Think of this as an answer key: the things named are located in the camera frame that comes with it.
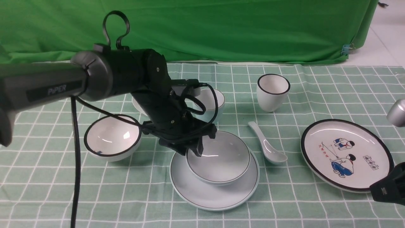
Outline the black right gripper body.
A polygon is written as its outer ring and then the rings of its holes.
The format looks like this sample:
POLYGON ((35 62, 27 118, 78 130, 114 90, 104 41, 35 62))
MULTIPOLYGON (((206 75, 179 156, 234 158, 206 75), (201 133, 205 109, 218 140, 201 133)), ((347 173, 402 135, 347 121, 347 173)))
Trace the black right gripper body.
POLYGON ((392 172, 370 186, 376 202, 405 205, 405 163, 396 165, 392 172))

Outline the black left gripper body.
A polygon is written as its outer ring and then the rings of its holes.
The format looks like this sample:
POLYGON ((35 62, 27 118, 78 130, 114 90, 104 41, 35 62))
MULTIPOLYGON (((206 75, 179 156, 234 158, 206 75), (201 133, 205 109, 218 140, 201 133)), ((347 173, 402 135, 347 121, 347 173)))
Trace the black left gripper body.
POLYGON ((159 144, 180 155, 193 152, 193 140, 208 136, 215 138, 217 128, 213 120, 209 122, 195 118, 193 109, 185 104, 197 85, 171 86, 150 89, 146 86, 132 87, 131 94, 149 117, 142 124, 144 133, 159 138, 159 144))

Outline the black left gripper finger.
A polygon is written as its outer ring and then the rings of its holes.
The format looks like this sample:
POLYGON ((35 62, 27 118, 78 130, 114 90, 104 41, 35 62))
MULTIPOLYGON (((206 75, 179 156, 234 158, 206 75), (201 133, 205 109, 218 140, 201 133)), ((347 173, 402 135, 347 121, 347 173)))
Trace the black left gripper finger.
POLYGON ((201 157, 203 154, 203 138, 198 137, 193 140, 193 153, 197 157, 201 157))

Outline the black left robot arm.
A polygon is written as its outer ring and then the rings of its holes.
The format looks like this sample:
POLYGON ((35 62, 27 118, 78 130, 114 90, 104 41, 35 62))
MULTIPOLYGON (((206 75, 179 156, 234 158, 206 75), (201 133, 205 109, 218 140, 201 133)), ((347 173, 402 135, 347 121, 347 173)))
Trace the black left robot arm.
POLYGON ((186 99, 206 86, 196 79, 171 79, 166 59, 153 49, 111 50, 97 45, 76 53, 70 63, 1 64, 1 145, 12 142, 16 114, 51 102, 75 97, 95 102, 131 94, 149 117, 140 124, 145 134, 159 138, 161 146, 201 157, 203 137, 214 139, 213 121, 193 116, 186 99))

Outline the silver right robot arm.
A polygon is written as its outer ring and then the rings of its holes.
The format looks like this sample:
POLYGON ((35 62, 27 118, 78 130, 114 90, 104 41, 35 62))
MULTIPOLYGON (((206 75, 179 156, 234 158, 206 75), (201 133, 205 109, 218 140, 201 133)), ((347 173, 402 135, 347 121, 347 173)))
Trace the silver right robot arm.
MULTIPOLYGON (((399 99, 387 114, 387 120, 396 127, 405 126, 405 100, 399 99)), ((370 186, 376 202, 405 205, 405 162, 397 164, 388 176, 370 186)))

